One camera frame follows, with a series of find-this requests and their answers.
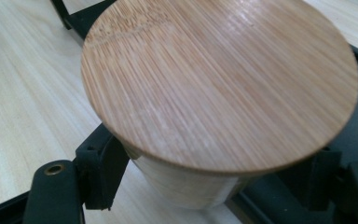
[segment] wood grain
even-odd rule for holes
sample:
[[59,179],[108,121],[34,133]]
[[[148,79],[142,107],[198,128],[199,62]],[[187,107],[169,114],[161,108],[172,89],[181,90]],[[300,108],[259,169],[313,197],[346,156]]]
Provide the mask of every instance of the wood grain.
[[133,160],[147,182],[167,202],[179,207],[206,210],[221,205],[238,193],[254,176],[200,174],[178,169],[146,156]]
[[[75,10],[95,3],[65,0]],[[80,55],[49,1],[0,0],[0,203],[29,190],[45,163],[72,160],[101,123],[83,89]],[[224,205],[202,212],[169,205],[132,162],[112,210],[85,210],[85,217],[86,223],[241,223]]]
[[358,48],[358,0],[305,0],[320,10]]
[[348,43],[295,0],[118,0],[81,64],[94,110],[123,143],[205,174],[262,174],[310,156],[358,97]]

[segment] bamboo lid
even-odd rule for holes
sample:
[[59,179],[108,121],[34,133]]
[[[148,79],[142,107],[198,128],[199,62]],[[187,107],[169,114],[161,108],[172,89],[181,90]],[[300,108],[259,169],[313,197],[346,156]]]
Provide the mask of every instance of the bamboo lid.
[[89,31],[82,75],[125,145],[220,175],[305,159],[358,97],[349,45],[297,0],[118,0]]

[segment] black bracket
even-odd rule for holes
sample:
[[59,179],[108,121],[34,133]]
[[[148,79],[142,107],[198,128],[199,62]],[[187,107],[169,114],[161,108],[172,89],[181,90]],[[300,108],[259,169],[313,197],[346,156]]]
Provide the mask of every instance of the black bracket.
[[50,0],[54,6],[63,26],[70,30],[74,29],[77,34],[85,39],[91,25],[97,18],[116,0],[105,0],[91,7],[84,8],[74,14],[69,14],[62,0]]
[[232,202],[255,224],[358,224],[358,162],[340,168],[340,153],[326,149],[264,175]]
[[74,161],[40,167],[29,192],[0,204],[0,223],[85,223],[82,204],[109,209],[129,159],[101,124],[77,148]]

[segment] light wooden table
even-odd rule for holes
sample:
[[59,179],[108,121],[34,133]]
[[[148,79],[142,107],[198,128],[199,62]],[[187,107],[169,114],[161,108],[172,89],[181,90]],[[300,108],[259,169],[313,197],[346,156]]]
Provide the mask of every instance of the light wooden table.
[[[74,12],[95,2],[65,4]],[[358,47],[358,37],[351,39],[358,36],[358,7],[351,7],[358,6],[355,0],[307,2],[332,17]],[[346,22],[356,26],[345,27]],[[80,54],[81,47],[62,27],[49,1],[0,0],[0,203],[27,191],[41,165],[71,160],[77,146],[100,123],[83,89]],[[170,206],[131,162],[112,211],[86,211],[86,220],[240,223],[224,205],[206,211]]]

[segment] screw hole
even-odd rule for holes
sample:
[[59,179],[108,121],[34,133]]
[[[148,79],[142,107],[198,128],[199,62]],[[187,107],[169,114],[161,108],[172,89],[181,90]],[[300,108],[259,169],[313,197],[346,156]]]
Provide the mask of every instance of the screw hole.
[[51,165],[45,170],[45,175],[57,175],[62,172],[64,168],[62,164]]

